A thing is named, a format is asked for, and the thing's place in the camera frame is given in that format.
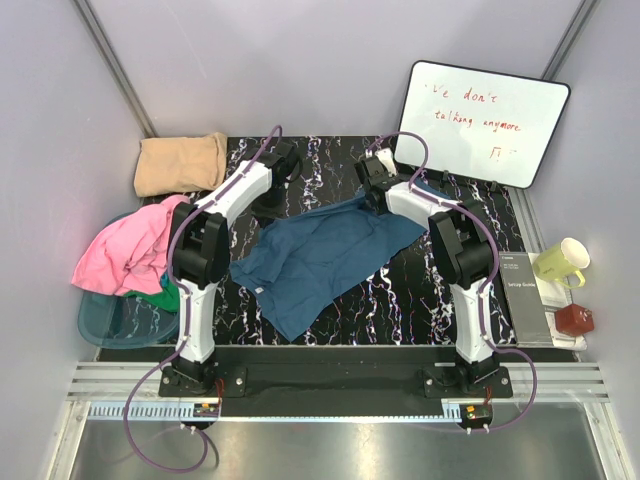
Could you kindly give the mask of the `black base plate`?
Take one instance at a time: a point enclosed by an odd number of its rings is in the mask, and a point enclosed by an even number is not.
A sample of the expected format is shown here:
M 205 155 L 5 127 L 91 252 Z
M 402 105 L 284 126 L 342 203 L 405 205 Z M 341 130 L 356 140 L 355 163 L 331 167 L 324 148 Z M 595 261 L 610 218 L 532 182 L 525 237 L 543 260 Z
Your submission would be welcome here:
M 276 389 L 382 390 L 434 399 L 513 396 L 508 370 L 496 356 L 466 366 L 450 346 L 223 346 L 203 365 L 174 360 L 163 367 L 159 394 L 242 398 Z

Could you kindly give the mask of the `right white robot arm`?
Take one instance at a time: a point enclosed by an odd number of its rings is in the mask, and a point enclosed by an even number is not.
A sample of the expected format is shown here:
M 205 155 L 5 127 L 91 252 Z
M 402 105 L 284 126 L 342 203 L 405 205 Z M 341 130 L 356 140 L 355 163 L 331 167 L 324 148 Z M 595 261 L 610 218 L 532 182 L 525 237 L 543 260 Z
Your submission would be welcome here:
M 388 149 L 355 163 L 367 204 L 378 214 L 405 217 L 429 234 L 438 274 L 449 284 L 456 316 L 454 365 L 444 370 L 444 386 L 476 396 L 500 367 L 491 337 L 490 284 L 497 247 L 472 202 L 445 199 L 413 184 L 395 170 Z

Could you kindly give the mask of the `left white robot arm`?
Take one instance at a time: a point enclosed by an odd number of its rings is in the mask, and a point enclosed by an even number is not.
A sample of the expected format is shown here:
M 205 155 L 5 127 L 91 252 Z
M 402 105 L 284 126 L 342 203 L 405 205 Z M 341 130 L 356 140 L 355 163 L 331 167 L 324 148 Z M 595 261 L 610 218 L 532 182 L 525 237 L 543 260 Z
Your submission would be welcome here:
M 215 191 L 173 211 L 167 273 L 179 291 L 175 352 L 162 367 L 162 387 L 203 396 L 221 385 L 216 378 L 213 319 L 217 287 L 229 272 L 230 229 L 248 208 L 273 208 L 285 184 L 301 168 L 293 145 L 255 149 Z

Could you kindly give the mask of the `grey setup guide booklet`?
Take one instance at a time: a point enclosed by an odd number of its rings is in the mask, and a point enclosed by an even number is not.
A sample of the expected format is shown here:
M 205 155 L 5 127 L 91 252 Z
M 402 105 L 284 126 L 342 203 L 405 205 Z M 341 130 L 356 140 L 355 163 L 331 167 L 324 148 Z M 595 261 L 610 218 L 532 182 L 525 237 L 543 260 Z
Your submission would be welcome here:
M 499 277 L 517 344 L 550 346 L 552 337 L 529 255 L 500 252 Z

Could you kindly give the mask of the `green t shirt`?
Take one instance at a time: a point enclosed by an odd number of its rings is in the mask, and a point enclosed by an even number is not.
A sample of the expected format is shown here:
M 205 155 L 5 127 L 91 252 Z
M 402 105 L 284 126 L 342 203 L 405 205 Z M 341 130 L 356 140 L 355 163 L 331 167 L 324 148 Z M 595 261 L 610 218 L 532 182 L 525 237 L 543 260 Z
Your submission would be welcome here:
M 124 294 L 124 297 L 141 299 L 169 313 L 178 313 L 180 308 L 180 292 L 178 288 L 170 282 L 167 272 L 161 276 L 160 285 L 162 288 L 160 293 L 149 295 L 142 292 L 129 291 Z

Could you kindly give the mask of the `pink t shirt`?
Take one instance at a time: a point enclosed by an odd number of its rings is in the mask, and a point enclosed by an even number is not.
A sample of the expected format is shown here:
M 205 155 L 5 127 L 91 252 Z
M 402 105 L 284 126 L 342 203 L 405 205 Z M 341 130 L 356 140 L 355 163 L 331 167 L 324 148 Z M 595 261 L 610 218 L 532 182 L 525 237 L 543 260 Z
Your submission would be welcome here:
M 103 295 L 159 294 L 173 212 L 188 201 L 184 195 L 172 195 L 105 227 L 78 261 L 71 283 Z

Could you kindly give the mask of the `blue t shirt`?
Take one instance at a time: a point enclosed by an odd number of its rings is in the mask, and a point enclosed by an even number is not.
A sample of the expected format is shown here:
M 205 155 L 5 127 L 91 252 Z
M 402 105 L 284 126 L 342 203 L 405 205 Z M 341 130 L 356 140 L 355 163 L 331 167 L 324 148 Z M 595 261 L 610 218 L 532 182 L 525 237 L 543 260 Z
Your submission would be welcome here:
M 231 263 L 230 275 L 257 296 L 275 330 L 293 341 L 335 298 L 425 232 L 423 225 L 404 216 L 374 213 L 360 192 L 274 221 L 261 231 L 248 256 Z

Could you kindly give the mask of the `aluminium rail frame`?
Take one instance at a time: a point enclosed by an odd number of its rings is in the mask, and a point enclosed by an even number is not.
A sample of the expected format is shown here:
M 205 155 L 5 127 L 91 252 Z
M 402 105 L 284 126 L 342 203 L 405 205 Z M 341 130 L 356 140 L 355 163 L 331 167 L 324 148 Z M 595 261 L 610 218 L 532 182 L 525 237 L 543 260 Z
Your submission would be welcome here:
M 516 423 L 536 404 L 577 404 L 586 417 L 597 456 L 609 479 L 633 479 L 634 467 L 616 423 L 600 368 L 590 362 L 506 362 L 513 396 L 508 399 L 427 398 L 387 391 L 264 391 L 242 398 L 221 393 L 204 397 L 162 397 L 161 366 L 152 362 L 81 362 L 65 403 L 65 416 L 47 478 L 68 479 L 89 420 L 196 422 L 196 407 L 222 406 L 226 421 L 258 423 L 455 423 L 466 405 L 489 401 L 514 405 Z

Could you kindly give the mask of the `teal plastic basket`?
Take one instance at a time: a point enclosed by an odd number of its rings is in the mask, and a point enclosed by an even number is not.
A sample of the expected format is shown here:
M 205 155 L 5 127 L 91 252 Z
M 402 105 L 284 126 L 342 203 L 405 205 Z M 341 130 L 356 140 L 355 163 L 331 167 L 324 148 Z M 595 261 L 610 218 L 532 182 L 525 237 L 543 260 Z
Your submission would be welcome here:
M 109 349 L 136 349 L 162 343 L 178 328 L 169 313 L 134 297 L 83 290 L 78 330 L 91 344 Z

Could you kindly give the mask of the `white paper stack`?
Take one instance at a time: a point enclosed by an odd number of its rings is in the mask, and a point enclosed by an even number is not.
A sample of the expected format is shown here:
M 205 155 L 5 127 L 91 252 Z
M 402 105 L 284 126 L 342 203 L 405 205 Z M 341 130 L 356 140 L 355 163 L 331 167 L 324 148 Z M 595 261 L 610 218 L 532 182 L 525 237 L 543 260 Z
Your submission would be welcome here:
M 571 336 L 561 333 L 556 328 L 555 312 L 572 303 L 570 291 L 555 280 L 541 280 L 534 274 L 545 317 L 550 330 L 553 346 L 560 349 L 583 352 L 587 349 L 587 342 L 583 335 Z

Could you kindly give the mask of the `yellow green mug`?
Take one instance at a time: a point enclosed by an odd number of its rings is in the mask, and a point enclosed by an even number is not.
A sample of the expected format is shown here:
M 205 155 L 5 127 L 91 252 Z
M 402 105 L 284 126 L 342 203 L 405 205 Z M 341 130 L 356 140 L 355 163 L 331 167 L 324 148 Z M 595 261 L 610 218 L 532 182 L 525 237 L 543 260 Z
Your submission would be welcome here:
M 567 237 L 539 254 L 532 268 L 534 275 L 540 280 L 576 289 L 585 285 L 583 271 L 590 263 L 591 257 L 586 247 L 580 241 Z

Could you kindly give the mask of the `red brown box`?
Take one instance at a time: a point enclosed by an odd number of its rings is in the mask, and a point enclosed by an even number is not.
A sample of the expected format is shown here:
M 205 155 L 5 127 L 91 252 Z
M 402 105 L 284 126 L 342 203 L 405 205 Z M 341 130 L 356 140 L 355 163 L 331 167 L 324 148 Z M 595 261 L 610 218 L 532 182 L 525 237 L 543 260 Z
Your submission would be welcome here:
M 559 333 L 578 337 L 594 330 L 593 313 L 577 304 L 570 304 L 554 313 L 556 330 Z

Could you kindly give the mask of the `folded beige t shirt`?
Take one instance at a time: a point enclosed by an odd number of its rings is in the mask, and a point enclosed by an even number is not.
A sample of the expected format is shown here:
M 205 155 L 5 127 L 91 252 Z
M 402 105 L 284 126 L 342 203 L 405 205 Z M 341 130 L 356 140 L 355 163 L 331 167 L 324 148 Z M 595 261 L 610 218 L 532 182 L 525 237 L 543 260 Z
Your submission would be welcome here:
M 141 141 L 134 176 L 138 197 L 213 191 L 225 180 L 226 135 L 149 138 Z

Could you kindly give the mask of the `white whiteboard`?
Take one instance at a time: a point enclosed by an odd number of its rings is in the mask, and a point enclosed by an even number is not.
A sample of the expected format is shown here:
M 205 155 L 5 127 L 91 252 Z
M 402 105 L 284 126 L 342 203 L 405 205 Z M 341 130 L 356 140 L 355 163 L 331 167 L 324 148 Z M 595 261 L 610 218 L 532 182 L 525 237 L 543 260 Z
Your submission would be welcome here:
M 395 159 L 526 189 L 537 176 L 570 95 L 565 83 L 417 61 Z

